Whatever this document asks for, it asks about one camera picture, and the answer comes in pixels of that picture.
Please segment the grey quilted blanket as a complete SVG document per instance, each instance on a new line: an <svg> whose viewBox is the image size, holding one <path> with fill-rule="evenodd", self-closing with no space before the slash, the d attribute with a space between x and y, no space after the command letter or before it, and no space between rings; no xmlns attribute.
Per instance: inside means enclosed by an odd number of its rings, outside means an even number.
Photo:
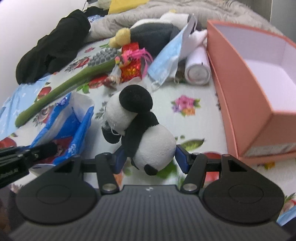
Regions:
<svg viewBox="0 0 296 241"><path fill-rule="evenodd" d="M93 21L84 42L111 38L118 30L130 28L138 21L160 22L163 20L165 23L172 22L182 29L191 15L195 16L202 28L207 27L208 20L219 20L282 35L282 32L268 20L238 1L148 1L135 9L110 14Z"/></svg>

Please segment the pink feather toy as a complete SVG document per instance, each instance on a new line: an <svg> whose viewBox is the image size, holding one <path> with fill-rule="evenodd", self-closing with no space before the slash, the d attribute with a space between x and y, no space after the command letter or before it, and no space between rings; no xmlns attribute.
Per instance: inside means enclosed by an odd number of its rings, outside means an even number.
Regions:
<svg viewBox="0 0 296 241"><path fill-rule="evenodd" d="M145 62L144 70L142 72L142 77L145 77L147 75L149 64L153 62L151 54L145 48L138 50L126 50L120 56L115 57L115 63L121 68L128 66L133 60L141 59Z"/></svg>

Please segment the blue white tissue pack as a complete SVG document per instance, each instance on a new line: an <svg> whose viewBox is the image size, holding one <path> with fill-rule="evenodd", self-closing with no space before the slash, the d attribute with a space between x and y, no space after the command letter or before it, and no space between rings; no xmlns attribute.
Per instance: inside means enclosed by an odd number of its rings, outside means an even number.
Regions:
<svg viewBox="0 0 296 241"><path fill-rule="evenodd" d="M39 164L58 165L72 156L79 155L91 125L94 101L79 93L71 92L53 108L45 127L33 140L31 147L55 143L56 152L40 160Z"/></svg>

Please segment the yellow pillow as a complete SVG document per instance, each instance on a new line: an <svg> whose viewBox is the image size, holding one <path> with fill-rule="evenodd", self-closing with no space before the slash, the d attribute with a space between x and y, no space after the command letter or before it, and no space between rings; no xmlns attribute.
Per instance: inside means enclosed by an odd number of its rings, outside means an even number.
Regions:
<svg viewBox="0 0 296 241"><path fill-rule="evenodd" d="M112 0L108 14L117 14L146 4L149 0Z"/></svg>

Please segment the small panda plush toy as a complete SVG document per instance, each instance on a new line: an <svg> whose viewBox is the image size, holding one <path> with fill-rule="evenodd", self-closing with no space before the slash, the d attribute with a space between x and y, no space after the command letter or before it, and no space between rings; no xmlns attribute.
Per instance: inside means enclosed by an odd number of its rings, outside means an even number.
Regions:
<svg viewBox="0 0 296 241"><path fill-rule="evenodd" d="M152 112L150 93L142 86L128 85L106 104L102 126L105 140L121 143L132 165L149 176L166 168L176 152L176 140Z"/></svg>

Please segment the red gold packet ornament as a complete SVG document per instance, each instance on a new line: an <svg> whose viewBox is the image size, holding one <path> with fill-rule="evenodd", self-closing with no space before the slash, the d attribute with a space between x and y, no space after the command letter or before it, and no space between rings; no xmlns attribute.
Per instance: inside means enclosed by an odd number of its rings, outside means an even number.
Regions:
<svg viewBox="0 0 296 241"><path fill-rule="evenodd" d="M124 45L121 49L121 54L126 51L139 50L139 45L137 42ZM129 59L127 63L120 66L121 69L121 82L130 81L132 78L141 77L142 63L139 59Z"/></svg>

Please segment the small red brown pouch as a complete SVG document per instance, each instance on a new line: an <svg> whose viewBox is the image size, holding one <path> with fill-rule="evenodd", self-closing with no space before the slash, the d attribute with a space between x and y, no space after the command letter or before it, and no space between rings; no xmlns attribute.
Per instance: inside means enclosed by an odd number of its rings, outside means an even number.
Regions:
<svg viewBox="0 0 296 241"><path fill-rule="evenodd" d="M103 85L110 89L115 89L121 83L121 70L115 69L105 78Z"/></svg>

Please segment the pink cardboard shoe box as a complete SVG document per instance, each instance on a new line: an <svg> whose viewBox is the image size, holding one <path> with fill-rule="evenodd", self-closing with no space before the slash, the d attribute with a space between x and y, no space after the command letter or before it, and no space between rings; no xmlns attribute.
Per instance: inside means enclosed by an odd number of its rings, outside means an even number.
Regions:
<svg viewBox="0 0 296 241"><path fill-rule="evenodd" d="M228 152L246 164L295 157L295 43L209 20L207 51Z"/></svg>

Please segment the blue disposable face mask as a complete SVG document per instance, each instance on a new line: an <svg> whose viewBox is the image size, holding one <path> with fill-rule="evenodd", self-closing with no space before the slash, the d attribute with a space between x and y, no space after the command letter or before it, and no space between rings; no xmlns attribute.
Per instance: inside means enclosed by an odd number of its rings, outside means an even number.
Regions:
<svg viewBox="0 0 296 241"><path fill-rule="evenodd" d="M152 91L158 90L168 78L174 78L181 57L182 46L197 24L194 15L189 15L187 25L160 51L148 68Z"/></svg>

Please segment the black clothing pile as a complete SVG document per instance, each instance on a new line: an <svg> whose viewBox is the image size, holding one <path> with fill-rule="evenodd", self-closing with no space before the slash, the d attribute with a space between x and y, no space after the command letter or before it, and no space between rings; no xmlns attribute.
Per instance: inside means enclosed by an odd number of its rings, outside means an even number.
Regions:
<svg viewBox="0 0 296 241"><path fill-rule="evenodd" d="M74 10L62 18L51 33L20 59L16 66L18 84L34 83L45 74L53 74L77 56L91 28L90 16L105 16L108 10L91 6L86 11Z"/></svg>

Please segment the large grey penguin plush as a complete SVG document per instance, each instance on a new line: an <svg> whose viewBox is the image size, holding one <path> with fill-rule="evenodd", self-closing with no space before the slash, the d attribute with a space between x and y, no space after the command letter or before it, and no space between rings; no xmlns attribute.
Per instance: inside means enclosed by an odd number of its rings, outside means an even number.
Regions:
<svg viewBox="0 0 296 241"><path fill-rule="evenodd" d="M109 40L111 48L122 49L124 45L137 42L139 49L145 48L153 58L172 40L189 20L189 14L169 11L158 19L141 19L130 28L122 28ZM194 30L182 46L180 59L185 59L207 38L207 30L197 22Z"/></svg>

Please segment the green long-handled massage brush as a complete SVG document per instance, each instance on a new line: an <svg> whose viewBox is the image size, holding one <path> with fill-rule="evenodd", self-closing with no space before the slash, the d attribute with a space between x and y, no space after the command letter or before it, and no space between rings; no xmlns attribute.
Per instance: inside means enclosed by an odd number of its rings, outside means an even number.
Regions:
<svg viewBox="0 0 296 241"><path fill-rule="evenodd" d="M115 48L105 48L94 55L94 58L87 63L87 66L79 73L69 78L51 90L46 96L39 99L29 108L22 111L15 121L17 128L26 124L31 118L38 114L45 106L58 99L64 94L72 91L75 87L80 86L92 77L110 72L115 65L115 58L118 56L118 50Z"/></svg>

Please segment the white cylindrical bottle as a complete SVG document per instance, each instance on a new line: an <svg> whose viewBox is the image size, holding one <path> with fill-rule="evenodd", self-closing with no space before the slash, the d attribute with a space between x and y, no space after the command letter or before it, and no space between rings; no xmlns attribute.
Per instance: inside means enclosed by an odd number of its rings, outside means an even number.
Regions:
<svg viewBox="0 0 296 241"><path fill-rule="evenodd" d="M206 48L199 45L186 59L185 80L191 85L207 85L211 68Z"/></svg>

